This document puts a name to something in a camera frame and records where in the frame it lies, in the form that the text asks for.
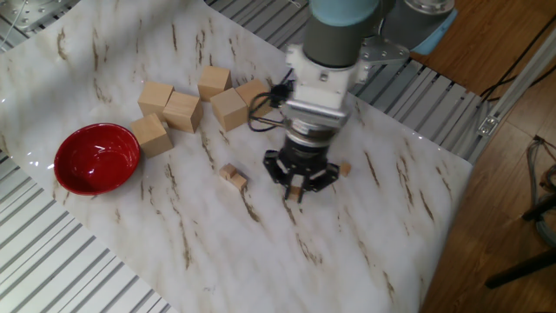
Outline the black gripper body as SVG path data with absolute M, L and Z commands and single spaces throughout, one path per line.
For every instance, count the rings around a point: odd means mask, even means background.
M 279 152 L 279 160 L 288 170 L 295 173 L 315 174 L 326 169 L 328 147 L 307 147 L 302 145 L 284 145 Z

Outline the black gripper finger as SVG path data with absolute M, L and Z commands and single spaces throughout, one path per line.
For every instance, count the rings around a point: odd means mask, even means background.
M 301 191 L 297 203 L 301 203 L 306 192 L 319 192 L 334 183 L 340 175 L 340 167 L 333 163 L 320 164 L 309 168 L 303 174 Z
M 287 200 L 291 190 L 292 175 L 288 172 L 288 169 L 283 170 L 280 167 L 279 162 L 281 160 L 279 156 L 280 153 L 277 150 L 267 150 L 263 157 L 263 164 L 273 182 L 285 189 L 283 198 Z

